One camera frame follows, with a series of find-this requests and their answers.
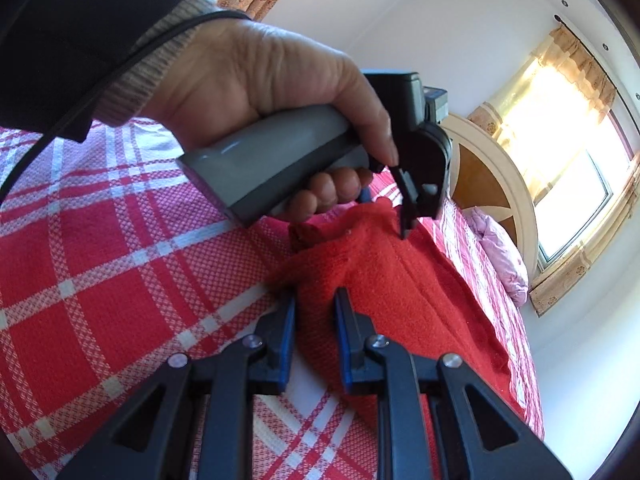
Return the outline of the black sleeved left forearm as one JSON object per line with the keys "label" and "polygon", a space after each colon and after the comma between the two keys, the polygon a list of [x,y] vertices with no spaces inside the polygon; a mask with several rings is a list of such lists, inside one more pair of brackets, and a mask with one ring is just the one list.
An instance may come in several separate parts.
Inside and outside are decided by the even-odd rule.
{"label": "black sleeved left forearm", "polygon": [[1,125],[46,133],[183,0],[1,0]]}

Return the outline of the person's left hand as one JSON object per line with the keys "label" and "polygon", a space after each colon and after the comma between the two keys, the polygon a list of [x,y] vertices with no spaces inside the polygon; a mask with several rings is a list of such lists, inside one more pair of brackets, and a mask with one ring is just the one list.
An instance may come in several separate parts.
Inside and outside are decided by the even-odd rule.
{"label": "person's left hand", "polygon": [[247,20],[200,26],[141,114],[193,151],[264,116],[320,104],[342,113],[375,159],[398,164],[390,116],[349,56]]}

